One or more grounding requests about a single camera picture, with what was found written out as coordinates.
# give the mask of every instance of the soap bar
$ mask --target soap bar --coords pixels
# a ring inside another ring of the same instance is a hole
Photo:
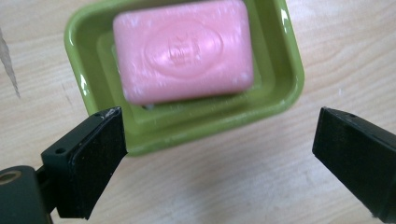
[[[236,93],[253,84],[242,0],[123,12],[113,30],[123,93],[132,104]]]

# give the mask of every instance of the soap dish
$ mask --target soap dish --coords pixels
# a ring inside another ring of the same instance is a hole
[[[65,48],[88,114],[121,106],[129,155],[138,156],[238,127],[288,109],[304,85],[304,69],[285,0],[247,0],[254,84],[243,93],[144,108],[124,99],[112,31],[123,11],[191,0],[117,0],[78,11]]]

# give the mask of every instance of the wood grain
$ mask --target wood grain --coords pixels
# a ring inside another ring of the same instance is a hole
[[[87,117],[63,35],[92,2],[0,1],[21,95],[0,66],[0,169],[38,168],[40,153]],[[396,133],[396,2],[287,3],[305,70],[299,101],[245,127],[125,158],[88,223],[380,223],[311,148],[325,105]]]

